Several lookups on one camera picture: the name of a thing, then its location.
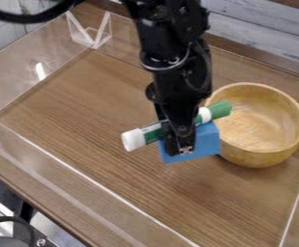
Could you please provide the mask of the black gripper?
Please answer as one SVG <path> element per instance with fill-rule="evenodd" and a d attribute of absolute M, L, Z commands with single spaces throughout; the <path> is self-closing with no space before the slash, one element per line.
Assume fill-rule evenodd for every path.
<path fill-rule="evenodd" d="M 164 150 L 169 156 L 191 153 L 196 144 L 199 105 L 212 92 L 211 61 L 145 65 L 144 68 L 152 73 L 145 96 L 161 122 Z"/>

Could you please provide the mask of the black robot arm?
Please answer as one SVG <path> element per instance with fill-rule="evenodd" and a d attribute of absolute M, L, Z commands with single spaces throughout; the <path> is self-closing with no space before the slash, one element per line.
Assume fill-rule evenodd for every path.
<path fill-rule="evenodd" d="M 140 64 L 153 78 L 145 96 L 163 122 L 165 152 L 179 155 L 196 146 L 195 118 L 212 92 L 208 10 L 201 0 L 120 1 L 136 27 Z"/>

